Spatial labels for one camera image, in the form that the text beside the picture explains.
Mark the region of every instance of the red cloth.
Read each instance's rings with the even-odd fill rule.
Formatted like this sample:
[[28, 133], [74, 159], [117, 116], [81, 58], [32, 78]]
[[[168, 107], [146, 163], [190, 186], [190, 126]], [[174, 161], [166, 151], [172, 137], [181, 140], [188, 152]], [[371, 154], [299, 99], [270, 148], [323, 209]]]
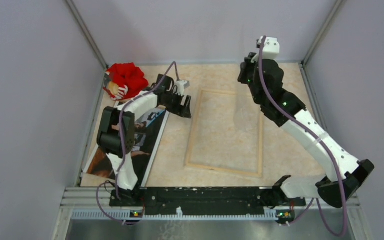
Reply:
[[117, 95], [112, 94], [109, 89], [104, 87], [104, 90], [113, 100], [133, 98], [149, 84], [144, 78], [144, 72], [134, 63], [116, 63], [108, 68], [106, 72], [109, 72], [109, 78], [119, 87]]

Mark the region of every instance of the book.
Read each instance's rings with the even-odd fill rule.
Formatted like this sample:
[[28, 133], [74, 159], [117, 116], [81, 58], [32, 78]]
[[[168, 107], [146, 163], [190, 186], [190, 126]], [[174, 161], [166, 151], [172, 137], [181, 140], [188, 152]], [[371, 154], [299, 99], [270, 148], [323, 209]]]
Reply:
[[[131, 150], [131, 159], [141, 187], [145, 187], [147, 183], [169, 114], [164, 107], [156, 107], [135, 122], [135, 145]], [[88, 175], [104, 178], [104, 181], [114, 182], [116, 179], [111, 161], [98, 145], [92, 151], [82, 173], [82, 182]]]

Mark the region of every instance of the white wall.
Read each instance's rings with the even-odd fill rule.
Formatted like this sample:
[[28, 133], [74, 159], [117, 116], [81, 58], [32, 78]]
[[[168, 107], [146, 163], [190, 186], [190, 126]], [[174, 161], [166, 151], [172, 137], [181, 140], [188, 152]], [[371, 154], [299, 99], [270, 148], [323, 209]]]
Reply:
[[62, 0], [0, 0], [0, 239], [50, 239], [102, 68]]
[[384, 239], [384, 1], [347, 1], [308, 72], [331, 135], [375, 165], [358, 195]]
[[301, 61], [334, 0], [74, 0], [105, 60], [239, 62], [276, 36], [280, 61]]

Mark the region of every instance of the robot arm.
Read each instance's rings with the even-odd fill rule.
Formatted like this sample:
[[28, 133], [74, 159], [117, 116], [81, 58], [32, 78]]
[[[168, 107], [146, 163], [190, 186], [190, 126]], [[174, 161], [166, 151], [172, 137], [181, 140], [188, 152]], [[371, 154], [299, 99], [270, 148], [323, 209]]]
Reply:
[[[157, 83], [162, 78], [163, 75], [160, 74]], [[118, 187], [124, 190], [133, 190], [138, 182], [131, 155], [132, 148], [135, 145], [135, 122], [147, 111], [159, 105], [165, 106], [166, 110], [172, 114], [183, 118], [191, 118], [191, 96], [183, 95], [187, 87], [189, 87], [188, 81], [178, 80], [175, 82], [171, 77], [166, 76], [164, 82], [153, 93], [145, 95], [150, 90], [150, 88], [147, 88], [140, 92], [139, 95], [142, 95], [142, 97], [137, 100], [130, 100], [131, 103], [125, 108], [122, 116], [122, 126], [119, 126], [123, 128], [126, 154], [124, 165], [118, 172]], [[120, 113], [124, 106], [123, 104], [117, 106], [117, 108], [106, 107], [104, 109], [97, 137], [97, 143], [111, 161], [114, 172], [117, 172], [123, 162], [120, 133], [114, 129], [114, 126], [119, 124]]]
[[[304, 103], [296, 95], [283, 88], [284, 71], [273, 60], [279, 54], [278, 40], [271, 37], [266, 38], [264, 43], [262, 40], [263, 38], [257, 40], [257, 47], [259, 48], [261, 44], [264, 44], [263, 58], [265, 59], [262, 60], [262, 72], [270, 95], [286, 113], [306, 125], [319, 138], [315, 139], [310, 133], [279, 112], [270, 102], [260, 80], [257, 53], [250, 53], [248, 57], [245, 57], [244, 62], [240, 65], [238, 82], [248, 85], [254, 102], [260, 105], [264, 115], [279, 128], [293, 136], [318, 161], [326, 173], [325, 175], [310, 177], [284, 176], [276, 185], [280, 186], [282, 192], [289, 199], [298, 197], [321, 198], [329, 205], [340, 208], [342, 202], [339, 181], [344, 184], [345, 196], [348, 200], [373, 171], [374, 165], [369, 160], [360, 161], [346, 152], [313, 119]], [[339, 166], [341, 179], [338, 179], [333, 162], [320, 144], [321, 141], [333, 153]]]

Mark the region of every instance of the red stuffed toy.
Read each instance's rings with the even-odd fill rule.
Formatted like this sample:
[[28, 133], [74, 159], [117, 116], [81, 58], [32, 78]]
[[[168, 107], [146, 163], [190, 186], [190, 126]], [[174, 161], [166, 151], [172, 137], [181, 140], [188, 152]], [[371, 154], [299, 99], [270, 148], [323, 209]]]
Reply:
[[144, 76], [134, 63], [116, 63], [106, 70], [103, 89], [114, 101], [130, 99], [148, 86]]

